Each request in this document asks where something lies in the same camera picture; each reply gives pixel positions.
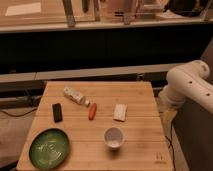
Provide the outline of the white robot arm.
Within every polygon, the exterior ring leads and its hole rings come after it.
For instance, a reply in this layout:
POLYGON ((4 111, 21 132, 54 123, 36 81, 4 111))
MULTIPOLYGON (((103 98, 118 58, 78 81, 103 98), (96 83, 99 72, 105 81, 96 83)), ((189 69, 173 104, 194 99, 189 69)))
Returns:
POLYGON ((178 65, 167 72, 167 85, 159 96, 167 108, 178 109, 186 98, 213 114, 213 85, 206 81, 209 66, 202 60, 178 65))

